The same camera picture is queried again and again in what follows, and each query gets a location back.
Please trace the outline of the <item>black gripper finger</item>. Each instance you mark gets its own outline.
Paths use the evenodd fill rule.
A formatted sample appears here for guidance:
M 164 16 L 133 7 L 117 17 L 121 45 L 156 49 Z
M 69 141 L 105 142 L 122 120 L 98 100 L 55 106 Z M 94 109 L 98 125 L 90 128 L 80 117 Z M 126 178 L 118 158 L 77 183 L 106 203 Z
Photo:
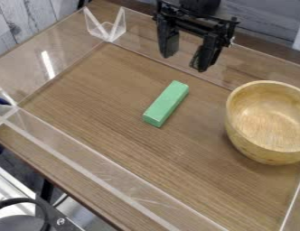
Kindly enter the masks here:
M 168 59 L 180 50 L 180 29 L 176 23 L 165 18 L 157 19 L 157 38 L 161 55 Z
M 211 33 L 205 36 L 204 44 L 198 47 L 190 67 L 198 72 L 205 72 L 208 68 L 216 64 L 223 50 L 221 40 L 217 34 Z

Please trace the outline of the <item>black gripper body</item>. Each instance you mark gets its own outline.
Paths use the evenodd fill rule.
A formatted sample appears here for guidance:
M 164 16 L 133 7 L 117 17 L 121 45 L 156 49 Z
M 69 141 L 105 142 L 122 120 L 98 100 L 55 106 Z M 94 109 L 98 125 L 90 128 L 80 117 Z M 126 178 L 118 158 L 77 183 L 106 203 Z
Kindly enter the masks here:
M 223 46 L 231 47 L 240 20 L 223 13 L 223 0 L 157 0 L 156 15 L 162 14 L 178 23 L 188 32 L 205 37 L 215 33 L 223 39 Z

